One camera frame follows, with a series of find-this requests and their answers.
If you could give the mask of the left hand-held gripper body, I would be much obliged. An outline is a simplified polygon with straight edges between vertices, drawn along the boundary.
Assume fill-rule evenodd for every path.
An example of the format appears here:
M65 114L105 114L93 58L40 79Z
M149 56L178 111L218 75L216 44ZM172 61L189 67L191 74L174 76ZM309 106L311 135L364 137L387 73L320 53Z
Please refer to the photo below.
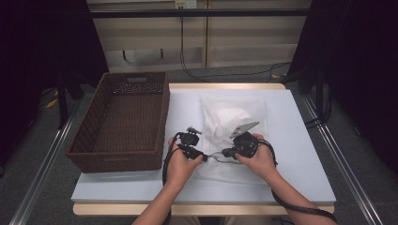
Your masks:
M188 127L186 132L179 132L180 143L177 145L188 159L196 159L199 156L204 157L204 153L195 149L199 143L200 131L193 127Z

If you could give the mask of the white wall socket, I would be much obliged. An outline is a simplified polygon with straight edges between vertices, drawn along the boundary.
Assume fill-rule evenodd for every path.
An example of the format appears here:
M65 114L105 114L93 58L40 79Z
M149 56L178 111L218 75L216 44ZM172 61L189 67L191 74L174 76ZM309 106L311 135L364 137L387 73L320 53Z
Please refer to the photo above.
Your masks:
M176 9L196 9L197 0L175 0Z

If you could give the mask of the light wooden table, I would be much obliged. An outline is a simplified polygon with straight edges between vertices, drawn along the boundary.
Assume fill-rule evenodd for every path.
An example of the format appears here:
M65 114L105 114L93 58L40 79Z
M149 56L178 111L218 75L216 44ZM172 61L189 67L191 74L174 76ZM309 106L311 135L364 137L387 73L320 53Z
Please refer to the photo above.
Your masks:
M278 89L281 84L255 83L172 83L174 89ZM78 216L137 216L161 189L161 172L111 172L82 174L72 194L73 213ZM319 208L333 212L334 203ZM281 216L283 207L272 203L182 204L176 202L177 217Z

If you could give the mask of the white cloth garment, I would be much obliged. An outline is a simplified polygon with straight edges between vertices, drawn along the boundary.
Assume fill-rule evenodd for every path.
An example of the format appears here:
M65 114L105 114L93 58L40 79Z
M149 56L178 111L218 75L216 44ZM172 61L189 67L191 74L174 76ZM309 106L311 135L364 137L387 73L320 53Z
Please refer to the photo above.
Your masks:
M252 123L253 119L240 108L225 108L214 112L213 121L213 141L229 143L242 133L241 127Z

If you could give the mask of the person's left hand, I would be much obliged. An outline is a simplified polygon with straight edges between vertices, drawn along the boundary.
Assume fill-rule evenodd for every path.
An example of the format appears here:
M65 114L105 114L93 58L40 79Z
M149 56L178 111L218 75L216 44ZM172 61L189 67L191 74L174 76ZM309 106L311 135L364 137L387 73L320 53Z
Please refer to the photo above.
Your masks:
M167 166L165 185L169 188L181 190L192 176L195 168L202 163L203 157L199 156L196 159L186 158L184 152L175 144L173 138L168 141L168 144L172 155Z

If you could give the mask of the brown wicker basket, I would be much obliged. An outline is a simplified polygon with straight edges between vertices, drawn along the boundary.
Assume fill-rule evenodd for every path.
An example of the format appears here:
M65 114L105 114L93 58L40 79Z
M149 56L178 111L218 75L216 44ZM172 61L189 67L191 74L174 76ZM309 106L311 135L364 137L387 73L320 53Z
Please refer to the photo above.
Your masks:
M160 169L169 102L165 72L104 74L67 157L83 173Z

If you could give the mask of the black metal stand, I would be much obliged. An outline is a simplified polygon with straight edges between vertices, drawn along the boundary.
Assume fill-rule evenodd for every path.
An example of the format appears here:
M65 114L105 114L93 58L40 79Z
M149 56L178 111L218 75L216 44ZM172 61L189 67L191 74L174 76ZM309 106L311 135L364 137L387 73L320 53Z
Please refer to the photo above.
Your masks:
M318 70L316 75L315 107L316 107L317 118L319 120L322 120L324 118L324 109L323 109L323 75L321 70Z
M58 93L57 99L58 99L59 114L60 114L59 128L62 129L69 119L67 92L62 72L60 72L57 75L57 93Z

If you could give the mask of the black horizontal bar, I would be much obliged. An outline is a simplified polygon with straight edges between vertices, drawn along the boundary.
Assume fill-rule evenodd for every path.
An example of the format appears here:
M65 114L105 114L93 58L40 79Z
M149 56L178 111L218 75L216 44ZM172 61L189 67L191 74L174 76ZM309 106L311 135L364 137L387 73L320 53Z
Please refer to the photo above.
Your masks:
M93 10L90 12L92 18L271 17L314 14L314 10L306 8Z

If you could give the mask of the dark curtain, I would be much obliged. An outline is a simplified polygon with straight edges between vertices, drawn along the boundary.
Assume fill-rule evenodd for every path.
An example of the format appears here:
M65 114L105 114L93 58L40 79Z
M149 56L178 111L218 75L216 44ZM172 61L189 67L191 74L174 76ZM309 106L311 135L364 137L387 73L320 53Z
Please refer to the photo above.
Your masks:
M41 92L84 94L108 72L88 0L0 0L0 175Z
M398 0L312 0L288 77L320 76L398 176Z

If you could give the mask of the metal floor rail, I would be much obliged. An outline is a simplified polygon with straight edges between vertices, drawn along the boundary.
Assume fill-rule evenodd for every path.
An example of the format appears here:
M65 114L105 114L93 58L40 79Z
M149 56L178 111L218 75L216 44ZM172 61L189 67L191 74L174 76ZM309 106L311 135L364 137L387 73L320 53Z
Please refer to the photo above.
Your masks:
M38 196L41 193L44 184L49 176L51 168L54 165L54 162L61 150L61 147L64 145L65 139L69 135L70 127L74 123L76 113L79 111L80 106L81 102L78 101L73 106L67 122L60 129L57 130L52 145L48 149L48 152L43 159L34 180L29 186L27 192L24 194L22 201L20 202L8 225L26 225L38 200Z
M315 126L320 132L325 144L327 145L337 167L339 168L353 198L355 199L360 211L364 215L368 225L384 225L380 215L375 209L375 205L360 184L357 176L352 171L347 160L341 151L340 146L335 141L332 133L325 124L318 123Z

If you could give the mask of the white mesh laundry bag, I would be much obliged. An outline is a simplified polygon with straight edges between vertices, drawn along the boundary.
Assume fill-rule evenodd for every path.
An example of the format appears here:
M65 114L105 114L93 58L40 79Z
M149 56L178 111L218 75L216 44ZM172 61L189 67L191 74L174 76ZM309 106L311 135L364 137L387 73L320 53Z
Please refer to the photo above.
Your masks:
M253 121L259 124L250 129L252 133L268 136L268 122L266 104L263 97L228 97L216 94L203 94L201 103L205 118L204 134L202 136L202 150L210 159L197 169L199 176L206 180L216 180L238 184L264 184L247 166L240 164L233 158L224 157L222 150L233 146L233 140L227 143L213 141L212 128L214 126L214 112L218 109L240 108Z

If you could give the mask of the person's right hand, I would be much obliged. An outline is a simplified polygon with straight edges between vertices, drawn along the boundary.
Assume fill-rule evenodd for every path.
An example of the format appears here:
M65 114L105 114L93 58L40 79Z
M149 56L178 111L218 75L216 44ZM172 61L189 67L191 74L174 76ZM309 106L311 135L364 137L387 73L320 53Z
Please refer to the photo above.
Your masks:
M244 157L240 154L236 154L237 160L248 166L253 173L261 177L270 186L280 178L280 175L276 169L273 160L273 154L270 148L259 143L256 153L252 157Z

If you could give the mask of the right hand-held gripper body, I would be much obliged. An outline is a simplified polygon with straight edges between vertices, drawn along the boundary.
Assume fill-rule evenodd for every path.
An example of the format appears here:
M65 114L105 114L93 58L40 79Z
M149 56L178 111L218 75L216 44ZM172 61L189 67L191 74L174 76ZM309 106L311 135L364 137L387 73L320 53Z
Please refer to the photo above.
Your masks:
M249 132L251 128L254 128L259 124L258 121L251 122L248 124L237 126L230 138L233 140L233 147L237 149L236 154L240 154L245 158L251 158L257 148L257 139Z

